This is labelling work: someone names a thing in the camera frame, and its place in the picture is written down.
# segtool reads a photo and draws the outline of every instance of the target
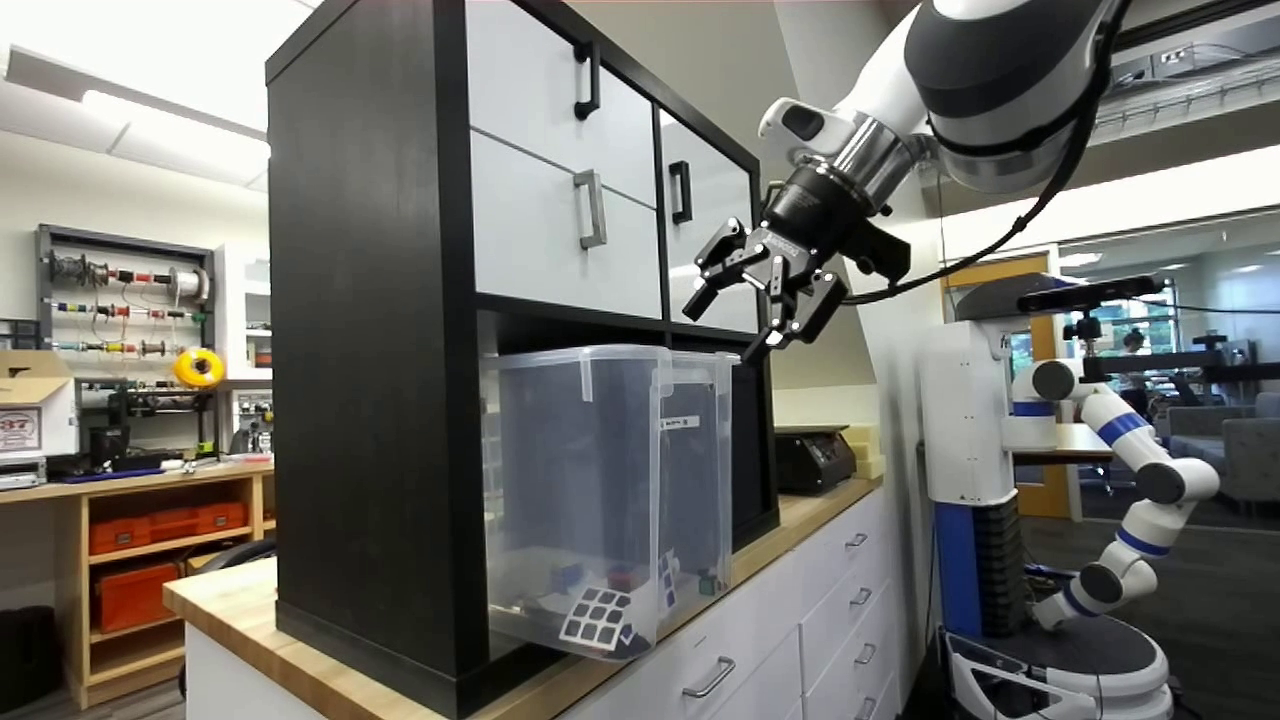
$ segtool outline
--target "white drawer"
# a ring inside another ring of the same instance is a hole
[[[600,190],[609,240],[590,231],[588,187],[473,133],[477,291],[660,318],[654,213]]]
[[[894,625],[902,625],[894,596],[879,592],[844,648],[808,686],[808,720],[853,720],[874,713],[882,681],[894,670]]]
[[[752,176],[740,165],[731,165],[717,142],[688,133],[675,115],[662,115],[660,133],[673,318],[692,323],[681,312],[698,281],[692,254],[722,229],[722,221],[752,223]],[[705,312],[705,318],[694,318],[694,329],[757,330],[757,287],[722,287],[717,305]]]
[[[797,642],[797,625],[788,616],[772,616],[759,592],[740,589],[577,704],[569,720],[705,717],[731,701],[757,667],[782,663],[777,653],[788,653],[788,670],[797,677],[799,697]]]
[[[853,505],[844,517],[835,517],[826,528],[820,528],[790,561],[799,572],[797,596],[826,596],[831,582],[840,582],[861,565],[874,561],[882,567],[882,556],[893,538],[882,536],[882,486]]]
[[[600,108],[577,121],[588,62],[577,49],[507,0],[467,3],[473,128],[518,142],[569,170],[654,208],[650,104],[600,69]]]
[[[797,631],[768,653],[764,663],[720,704],[712,704],[712,720],[782,720],[805,708],[799,693],[799,639]]]
[[[861,565],[799,618],[808,685],[816,685],[816,670],[826,667],[889,589],[882,551],[861,556]]]

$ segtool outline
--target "ceiling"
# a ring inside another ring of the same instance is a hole
[[[262,187],[262,58],[310,8],[315,0],[5,0],[0,133]],[[92,108],[83,89],[127,108]]]
[[[899,18],[912,0],[874,0]],[[262,128],[262,55],[315,0],[5,0],[0,49],[27,49],[68,69],[154,96],[234,133]],[[1280,142],[1280,0],[1130,0],[1112,104],[1071,183],[1175,167]],[[261,187],[262,170],[211,167],[135,124],[0,80],[0,133],[25,133]],[[1013,195],[933,183],[933,213]]]
[[[1112,93],[1071,187],[1280,142],[1277,0],[1130,0]],[[941,170],[926,213],[966,213],[1028,190],[966,190]]]
[[[1067,276],[1106,281],[1134,272],[1181,272],[1189,261],[1233,254],[1241,265],[1280,265],[1280,208],[1211,215],[1195,223],[1145,229],[1123,234],[1095,234],[1064,245],[1064,265],[1071,254],[1095,254],[1083,268],[1064,268]]]

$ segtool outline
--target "black cable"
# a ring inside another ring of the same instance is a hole
[[[1280,316],[1280,306],[1211,306],[1211,305],[1168,305],[1168,298],[1150,298],[1150,305],[1172,306],[1172,312]]]
[[[893,294],[902,294],[912,287],[924,287],[933,281],[942,281],[960,268],[973,268],[980,261],[988,261],[990,253],[999,253],[1007,240],[1014,240],[1051,200],[1059,187],[1067,187],[1067,180],[1074,176],[1078,160],[1083,160],[1083,147],[1089,147],[1089,136],[1093,136],[1093,124],[1095,124],[1095,108],[1112,82],[1112,49],[1116,49],[1116,34],[1118,34],[1118,25],[1123,25],[1123,10],[1129,10],[1130,0],[1118,0],[1116,16],[1103,25],[1103,34],[1095,40],[1095,69],[1093,69],[1093,80],[1083,89],[1083,104],[1078,104],[1078,121],[1067,136],[1067,152],[1064,160],[1057,165],[1057,170],[1047,176],[1047,183],[1041,187],[1037,203],[1014,215],[1007,223],[1007,231],[999,240],[990,240],[988,246],[973,253],[973,254],[960,254],[955,265],[942,265],[926,276],[914,276],[914,281],[902,281],[902,285],[893,285],[893,287],[879,287],[879,291],[865,291],[865,294],[848,294],[844,305],[879,305],[879,298],[893,298]]]

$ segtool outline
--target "cabinet handle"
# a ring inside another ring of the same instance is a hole
[[[853,663],[873,663],[873,659],[874,659],[874,653],[879,653],[879,642],[865,642],[865,653],[854,653],[854,659],[853,659]]]
[[[600,49],[588,40],[588,42],[577,42],[573,55],[577,62],[588,62],[588,98],[577,98],[573,115],[588,121],[600,108]]]
[[[692,686],[684,686],[681,697],[706,701],[722,685],[722,677],[731,677],[731,667],[736,667],[731,654],[717,654],[717,667],[705,681],[694,681]]]
[[[854,551],[854,549],[865,549],[865,545],[867,545],[867,531],[853,531],[853,536],[844,538],[848,551]]]
[[[865,697],[853,720],[873,720],[874,717],[874,697]]]
[[[861,613],[873,599],[873,589],[861,589],[848,609]]]
[[[692,221],[688,165],[675,160],[675,165],[666,167],[666,176],[673,176],[673,187],[675,187],[675,195],[673,195],[673,223],[688,223],[688,221]]]
[[[600,246],[609,245],[609,223],[605,223],[605,190],[600,190],[600,170],[573,170],[573,190],[580,195],[588,187],[588,223],[590,231],[580,231],[580,246]]]

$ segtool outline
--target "clear plastic bin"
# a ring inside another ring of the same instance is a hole
[[[496,359],[490,631],[629,659],[722,592],[731,362],[640,342]]]

